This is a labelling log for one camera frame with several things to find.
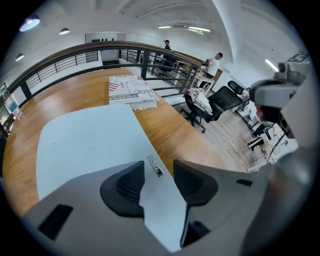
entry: light fixture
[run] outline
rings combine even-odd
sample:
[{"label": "light fixture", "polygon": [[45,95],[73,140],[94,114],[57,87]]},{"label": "light fixture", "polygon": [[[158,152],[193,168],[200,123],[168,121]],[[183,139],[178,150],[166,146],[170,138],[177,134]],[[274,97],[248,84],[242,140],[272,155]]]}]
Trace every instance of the light fixture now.
[{"label": "light fixture", "polygon": [[67,34],[67,33],[69,33],[69,32],[70,32],[70,30],[65,27],[65,28],[63,28],[63,29],[60,30],[59,35],[64,35],[64,34]]},{"label": "light fixture", "polygon": [[265,62],[268,63],[268,65],[269,65],[271,68],[273,68],[274,71],[279,72],[279,69],[278,69],[275,65],[273,65],[270,60],[268,60],[268,59],[266,58],[266,59],[265,59]]},{"label": "light fixture", "polygon": [[190,28],[187,28],[187,30],[192,31],[192,32],[196,32],[196,33],[199,34],[199,35],[203,35],[203,34],[204,34],[204,33],[202,33],[201,30],[190,29]]},{"label": "light fixture", "polygon": [[19,28],[19,30],[21,32],[27,31],[29,29],[32,29],[33,27],[35,27],[39,23],[40,23],[40,19],[37,16],[35,16],[35,15],[30,16],[24,21],[24,23]]},{"label": "light fixture", "polygon": [[22,53],[19,53],[16,58],[15,58],[15,61],[20,61],[22,58],[24,57],[24,55]]},{"label": "light fixture", "polygon": [[207,28],[201,28],[201,27],[195,27],[195,26],[189,26],[188,28],[192,29],[192,30],[200,30],[200,31],[211,32],[210,29],[207,29]]}]

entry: metal railing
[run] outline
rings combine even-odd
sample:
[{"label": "metal railing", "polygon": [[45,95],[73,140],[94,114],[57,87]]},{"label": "metal railing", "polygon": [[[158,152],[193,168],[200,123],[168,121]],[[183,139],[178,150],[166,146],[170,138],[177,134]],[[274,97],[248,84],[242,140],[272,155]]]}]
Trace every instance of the metal railing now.
[{"label": "metal railing", "polygon": [[98,51],[91,51],[87,53],[78,54],[72,57],[68,57],[63,60],[57,61],[51,64],[50,66],[47,66],[46,68],[40,70],[39,72],[36,72],[33,76],[31,76],[25,82],[29,87],[29,89],[31,89],[33,86],[41,83],[44,79],[52,75],[58,74],[62,70],[65,70],[73,66],[78,66],[83,63],[97,62],[98,60],[99,60]]},{"label": "metal railing", "polygon": [[[100,65],[76,71],[31,93],[30,89],[32,87],[64,69],[98,61],[98,51],[102,50],[119,50],[118,58],[124,59],[128,63]],[[183,62],[186,66],[180,66],[178,62]],[[141,68],[140,75],[144,80],[163,80],[172,85],[171,87],[153,88],[154,91],[179,90],[178,93],[162,95],[165,98],[184,94],[194,83],[196,78],[194,74],[196,74],[200,66],[201,63],[195,62],[192,58],[149,44],[129,41],[92,42],[67,48],[41,60],[13,81],[8,90],[13,93],[17,88],[21,87],[26,97],[26,100],[20,104],[23,105],[43,90],[71,77],[97,70],[139,67]],[[147,77],[147,72],[155,75],[155,77]]]}]

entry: black chair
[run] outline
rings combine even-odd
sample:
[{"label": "black chair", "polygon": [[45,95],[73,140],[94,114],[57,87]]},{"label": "black chair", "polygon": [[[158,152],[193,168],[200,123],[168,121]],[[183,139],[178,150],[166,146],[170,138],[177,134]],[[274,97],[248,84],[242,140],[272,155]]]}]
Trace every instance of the black chair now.
[{"label": "black chair", "polygon": [[206,132],[206,128],[201,124],[201,119],[204,119],[207,123],[217,121],[224,111],[240,106],[243,103],[238,95],[243,93],[244,88],[235,81],[229,81],[227,85],[228,87],[223,86],[215,94],[208,97],[209,104],[212,108],[212,114],[198,108],[188,94],[184,95],[185,103],[191,110],[191,113],[188,113],[184,109],[181,109],[180,112],[187,114],[185,119],[189,120],[193,127],[195,126],[195,123],[200,126],[203,129],[203,134]]}]

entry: white wall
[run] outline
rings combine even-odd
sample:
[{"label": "white wall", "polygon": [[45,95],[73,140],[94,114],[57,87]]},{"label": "white wall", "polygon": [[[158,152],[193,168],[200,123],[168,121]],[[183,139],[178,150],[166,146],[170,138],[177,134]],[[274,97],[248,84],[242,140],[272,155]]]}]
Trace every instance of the white wall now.
[{"label": "white wall", "polygon": [[223,21],[231,46],[232,56],[229,61],[234,61],[239,53],[244,36],[243,13],[241,0],[212,0]]},{"label": "white wall", "polygon": [[265,59],[257,59],[249,51],[242,50],[238,54],[230,74],[247,88],[258,80],[271,79],[274,72]]},{"label": "white wall", "polygon": [[24,102],[27,98],[22,91],[21,87],[18,87],[13,93],[12,96],[15,100],[15,102],[20,105],[22,102]]},{"label": "white wall", "polygon": [[94,39],[102,39],[105,41],[106,39],[108,41],[117,40],[117,33],[116,32],[98,32],[98,33],[86,33],[85,34],[85,42],[86,43],[92,43],[92,40]]},{"label": "white wall", "polygon": [[75,66],[71,66],[68,67],[66,69],[63,69],[61,71],[59,71],[58,73],[55,73],[49,77],[47,77],[46,79],[42,80],[40,83],[36,84],[35,86],[33,86],[30,91],[32,94],[34,94],[35,92],[39,91],[41,88],[51,84],[52,82],[61,79],[63,77],[66,77],[70,74],[73,74],[75,72],[79,72],[82,70],[86,70],[86,69],[90,69],[90,68],[95,68],[95,67],[99,67],[102,66],[102,59],[101,59],[101,53],[100,51],[98,51],[98,61],[92,61],[89,63],[81,63],[79,65],[75,65]]},{"label": "white wall", "polygon": [[[42,14],[39,25],[26,32],[19,32],[12,42],[10,49],[6,53],[7,58],[0,67],[0,81],[6,82],[7,86],[22,72],[49,55],[72,46],[84,44],[85,34],[93,34],[100,31],[121,33],[134,31],[139,35],[158,38],[158,41],[163,38],[161,31],[158,31],[158,28],[153,25],[116,14],[108,13],[106,15],[102,10],[85,12],[83,15],[81,13],[72,15],[63,12],[57,20],[46,19],[46,15]],[[59,31],[65,27],[70,30],[70,33],[59,35]],[[15,58],[19,53],[23,53],[24,58],[19,62],[15,62]],[[7,75],[19,64],[20,67],[18,69]]]},{"label": "white wall", "polygon": [[221,52],[223,54],[219,67],[221,70],[226,63],[231,60],[231,57],[228,55],[228,51],[222,42],[209,42],[204,35],[197,34],[187,29],[165,29],[163,40],[170,41],[170,48],[173,51],[178,51],[203,61],[206,61]]},{"label": "white wall", "polygon": [[222,86],[227,86],[227,83],[231,80],[230,73],[233,68],[232,62],[227,62],[222,70],[222,74],[220,75],[218,81],[213,86],[212,90],[216,93]]},{"label": "white wall", "polygon": [[164,44],[163,42],[164,39],[162,39],[163,35],[161,31],[159,31],[159,34],[157,34],[156,37],[154,36],[155,35],[149,36],[149,35],[138,34],[138,33],[127,33],[126,41],[162,47]]}]

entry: white shirt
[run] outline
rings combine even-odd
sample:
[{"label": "white shirt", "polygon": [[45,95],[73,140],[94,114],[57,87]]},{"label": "white shirt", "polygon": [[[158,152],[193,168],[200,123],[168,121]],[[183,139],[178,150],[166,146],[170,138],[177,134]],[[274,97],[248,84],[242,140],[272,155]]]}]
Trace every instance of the white shirt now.
[{"label": "white shirt", "polygon": [[210,58],[209,65],[206,72],[212,76],[215,76],[219,68],[219,62],[220,60],[216,59],[215,57]]}]

